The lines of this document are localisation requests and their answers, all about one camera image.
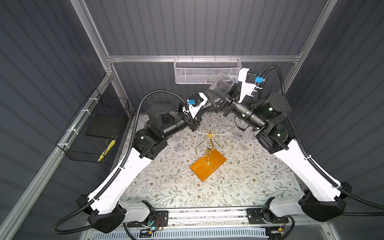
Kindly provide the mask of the clear flute glass front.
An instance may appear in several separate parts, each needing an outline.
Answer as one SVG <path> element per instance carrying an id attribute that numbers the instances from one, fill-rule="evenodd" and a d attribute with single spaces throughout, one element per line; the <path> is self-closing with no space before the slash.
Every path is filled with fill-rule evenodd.
<path id="1" fill-rule="evenodd" d="M 209 87 L 209 90 L 226 94 L 233 85 L 232 75 L 220 73 Z"/>

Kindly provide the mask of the clear flute glass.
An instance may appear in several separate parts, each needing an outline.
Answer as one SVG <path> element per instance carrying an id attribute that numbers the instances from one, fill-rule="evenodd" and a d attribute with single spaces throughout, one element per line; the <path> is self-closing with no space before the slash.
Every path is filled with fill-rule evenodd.
<path id="1" fill-rule="evenodd" d="M 233 85 L 232 75 L 220 73 L 209 87 L 209 90 L 226 94 Z"/>
<path id="2" fill-rule="evenodd" d="M 184 145 L 183 144 L 176 144 L 175 146 L 174 146 L 174 150 L 176 151 L 176 152 L 181 152 L 181 151 L 183 151 L 184 150 Z"/>
<path id="3" fill-rule="evenodd" d="M 247 148 L 247 146 L 245 146 L 245 145 L 243 145 L 243 144 L 239 144 L 239 145 L 237 146 L 237 150 L 238 150 L 238 152 L 240 152 L 240 153 L 246 153 L 246 152 L 248 151 L 248 148 Z"/>

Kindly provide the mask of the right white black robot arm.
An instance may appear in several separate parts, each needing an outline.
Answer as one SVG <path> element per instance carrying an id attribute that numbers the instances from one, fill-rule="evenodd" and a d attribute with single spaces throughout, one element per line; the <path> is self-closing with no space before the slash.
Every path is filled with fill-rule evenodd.
<path id="1" fill-rule="evenodd" d="M 203 99 L 215 112 L 233 113 L 248 126 L 258 129 L 259 144 L 283 161 L 306 186 L 291 197 L 270 197 L 260 211 L 266 223 L 292 215 L 306 215 L 326 222 L 347 214 L 344 199 L 352 187 L 331 177 L 305 152 L 289 119 L 292 107 L 282 94 L 269 94 L 255 105 L 242 103 L 242 94 L 238 91 L 229 95 L 206 90 Z"/>

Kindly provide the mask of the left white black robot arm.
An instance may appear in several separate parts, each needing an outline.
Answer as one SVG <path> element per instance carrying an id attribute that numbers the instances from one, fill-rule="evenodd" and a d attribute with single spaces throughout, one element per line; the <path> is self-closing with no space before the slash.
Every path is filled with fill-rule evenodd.
<path id="1" fill-rule="evenodd" d="M 95 191 L 78 199 L 79 207 L 89 215 L 87 229 L 110 233 L 125 223 L 153 223 L 156 211 L 148 202 L 121 204 L 119 199 L 137 175 L 167 147 L 170 137 L 185 128 L 198 128 L 205 103 L 192 98 L 187 101 L 188 110 L 180 105 L 175 112 L 172 102 L 157 101 L 148 108 L 149 120 L 143 129 L 137 129 L 139 119 L 135 119 L 133 136 L 121 162 Z"/>

